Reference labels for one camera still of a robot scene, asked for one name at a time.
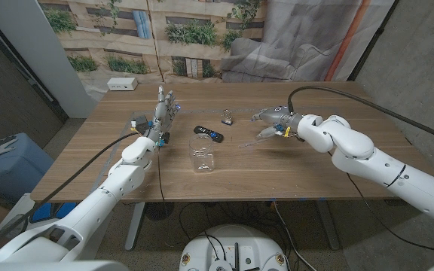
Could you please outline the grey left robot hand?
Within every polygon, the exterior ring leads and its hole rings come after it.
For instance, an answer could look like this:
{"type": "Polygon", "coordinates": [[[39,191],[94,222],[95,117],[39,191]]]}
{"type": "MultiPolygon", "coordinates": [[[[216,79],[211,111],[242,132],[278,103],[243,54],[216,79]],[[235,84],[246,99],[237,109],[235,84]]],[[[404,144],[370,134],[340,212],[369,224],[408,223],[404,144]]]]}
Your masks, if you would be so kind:
{"type": "Polygon", "coordinates": [[[175,100],[172,90],[165,93],[163,85],[158,87],[157,105],[154,110],[152,126],[146,134],[147,138],[159,142],[161,137],[170,131],[172,122],[181,108],[175,100]]]}

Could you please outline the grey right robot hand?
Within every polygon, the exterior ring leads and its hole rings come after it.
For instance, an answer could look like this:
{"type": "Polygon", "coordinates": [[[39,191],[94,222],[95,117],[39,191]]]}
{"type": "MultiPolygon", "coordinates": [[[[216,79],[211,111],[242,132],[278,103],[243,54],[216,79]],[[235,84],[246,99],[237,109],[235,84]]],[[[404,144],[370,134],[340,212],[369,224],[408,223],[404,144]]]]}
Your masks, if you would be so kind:
{"type": "Polygon", "coordinates": [[[251,121],[262,120],[270,125],[256,136],[258,140],[273,136],[298,138],[297,129],[302,118],[302,115],[290,112],[287,106],[276,106],[261,109],[251,121]]]}

